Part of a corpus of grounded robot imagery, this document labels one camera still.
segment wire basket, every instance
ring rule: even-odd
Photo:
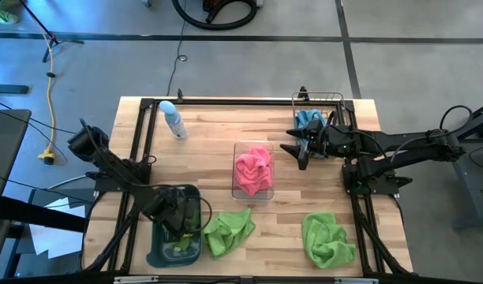
[[[300,90],[299,92],[295,92],[292,94],[292,117],[294,121],[294,127],[298,127],[298,122],[296,119],[296,115],[298,112],[302,110],[318,110],[324,119],[327,121],[329,118],[329,114],[333,110],[337,110],[336,104],[330,104],[329,102],[332,101],[339,101],[340,112],[337,115],[342,115],[342,119],[337,119],[338,123],[341,121],[345,121],[345,101],[343,99],[343,95],[338,92],[308,92],[304,89]],[[296,139],[296,145],[299,145],[299,139]],[[316,158],[323,158],[323,155],[315,154],[314,157]]]

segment yellow cable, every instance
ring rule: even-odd
[[[45,40],[45,44],[47,45],[47,49],[49,50],[49,55],[51,56],[51,68],[50,68],[50,73],[54,73],[54,55],[52,54],[52,48],[51,45],[49,44],[47,37],[45,36],[45,31],[42,29],[42,27],[38,24],[38,22],[35,20],[35,18],[32,18],[36,25],[39,27],[39,32],[42,34],[43,39]],[[47,156],[52,156],[54,158],[54,153],[52,153],[52,143],[54,143],[55,139],[55,115],[54,115],[54,109],[52,108],[52,98],[51,98],[51,85],[52,85],[52,78],[49,77],[49,81],[47,84],[47,103],[49,106],[49,111],[51,113],[51,141],[49,142],[47,148],[43,151],[43,154],[39,155],[38,158],[43,159]]]

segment dark teal tray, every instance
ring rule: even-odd
[[[194,185],[177,185],[182,187],[185,196],[200,196],[200,191]],[[190,200],[197,202],[197,212],[199,222],[197,228],[201,228],[201,202],[199,200]],[[153,267],[181,267],[196,262],[201,255],[201,232],[195,233],[191,238],[188,249],[178,252],[174,249],[173,244],[164,243],[165,229],[162,224],[152,224],[152,246],[151,251],[147,254],[147,262]]]

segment blue cloth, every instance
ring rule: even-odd
[[[320,119],[323,125],[327,124],[324,116],[322,116],[318,110],[300,110],[295,119],[296,128],[306,127],[312,120],[315,119]],[[306,139],[300,139],[299,143],[302,145],[302,147],[306,147],[308,141]]]

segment blue object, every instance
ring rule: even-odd
[[[159,103],[159,108],[163,111],[164,119],[168,126],[170,126],[173,135],[175,135],[177,139],[187,138],[184,121],[182,120],[182,116],[178,113],[175,105],[168,101],[162,101]]]
[[[308,124],[315,119],[320,119],[323,125],[326,125],[327,122],[324,119],[324,116],[318,110],[300,110],[296,115],[296,128],[302,128],[308,126]],[[308,141],[306,139],[300,139],[299,143],[302,147],[306,147]]]

